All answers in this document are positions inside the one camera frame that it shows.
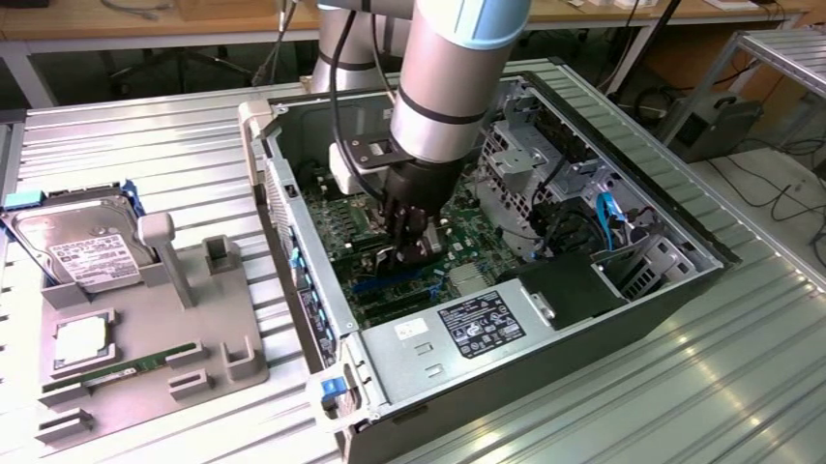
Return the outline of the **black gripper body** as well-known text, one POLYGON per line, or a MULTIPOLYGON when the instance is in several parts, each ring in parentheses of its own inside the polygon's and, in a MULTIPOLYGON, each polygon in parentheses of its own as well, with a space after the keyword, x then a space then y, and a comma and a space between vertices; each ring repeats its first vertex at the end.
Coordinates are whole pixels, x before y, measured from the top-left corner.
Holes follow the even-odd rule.
POLYGON ((385 207, 389 211, 415 208, 437 216, 453 198, 463 161, 434 163, 421 159, 390 166, 385 181, 385 207))

